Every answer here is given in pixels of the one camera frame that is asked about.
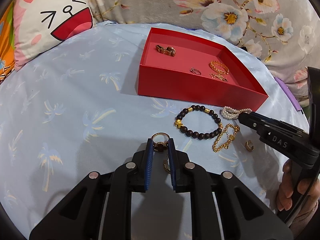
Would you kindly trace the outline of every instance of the open red box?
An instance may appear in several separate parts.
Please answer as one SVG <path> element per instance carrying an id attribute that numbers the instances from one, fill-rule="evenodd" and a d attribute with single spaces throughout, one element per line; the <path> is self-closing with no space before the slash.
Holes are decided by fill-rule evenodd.
<path id="1" fill-rule="evenodd" d="M 175 57 L 157 52 L 156 45 L 174 47 Z M 209 67 L 212 60 L 229 68 L 229 74 L 223 76 L 228 82 L 211 78 L 210 73 L 217 74 Z M 192 73 L 191 68 L 201 75 Z M 225 46 L 159 28 L 151 28 L 144 46 L 138 94 L 253 111 L 268 98 L 250 71 Z"/>

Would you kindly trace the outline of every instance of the pink cheek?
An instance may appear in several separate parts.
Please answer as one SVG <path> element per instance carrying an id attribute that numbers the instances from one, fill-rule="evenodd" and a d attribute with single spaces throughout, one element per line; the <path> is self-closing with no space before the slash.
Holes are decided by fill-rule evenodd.
<path id="1" fill-rule="evenodd" d="M 36 37 L 34 37 L 31 41 L 31 45 L 36 45 L 38 43 L 39 40 L 41 40 L 41 34 L 38 34 Z"/>

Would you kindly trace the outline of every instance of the black bead bracelet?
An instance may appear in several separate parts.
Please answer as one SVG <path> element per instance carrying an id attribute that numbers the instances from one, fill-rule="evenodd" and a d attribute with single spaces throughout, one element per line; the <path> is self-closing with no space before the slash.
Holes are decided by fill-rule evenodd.
<path id="1" fill-rule="evenodd" d="M 212 119 L 214 119 L 215 123 L 218 124 L 218 129 L 214 130 L 211 133 L 198 133 L 198 132 L 193 132 L 192 130 L 188 130 L 186 126 L 183 125 L 181 122 L 182 119 L 186 116 L 187 113 L 190 113 L 192 111 L 201 111 L 209 114 Z M 219 133 L 222 132 L 223 125 L 221 123 L 221 119 L 218 118 L 218 115 L 214 113 L 213 110 L 210 110 L 206 108 L 205 106 L 199 106 L 199 105 L 192 105 L 189 108 L 183 109 L 176 117 L 176 121 L 174 122 L 174 126 L 177 126 L 178 129 L 180 129 L 180 132 L 185 133 L 186 136 L 192 137 L 192 138 L 198 138 L 199 140 L 203 139 L 209 139 L 209 138 L 214 138 L 217 136 Z"/>

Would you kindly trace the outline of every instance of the cartoon face pillow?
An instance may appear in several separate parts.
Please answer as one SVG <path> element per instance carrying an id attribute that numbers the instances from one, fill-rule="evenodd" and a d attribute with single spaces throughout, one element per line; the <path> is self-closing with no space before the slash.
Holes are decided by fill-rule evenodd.
<path id="1" fill-rule="evenodd" d="M 17 0 L 13 9 L 15 70 L 38 54 L 95 26 L 88 0 Z"/>

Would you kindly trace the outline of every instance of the red mouth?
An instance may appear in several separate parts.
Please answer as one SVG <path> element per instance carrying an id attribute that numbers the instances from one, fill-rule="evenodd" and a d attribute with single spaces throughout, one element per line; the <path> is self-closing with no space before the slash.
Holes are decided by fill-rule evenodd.
<path id="1" fill-rule="evenodd" d="M 65 41 L 66 39 L 91 28 L 92 16 L 89 7 L 87 7 L 61 23 L 51 32 L 51 35 L 59 41 Z"/>

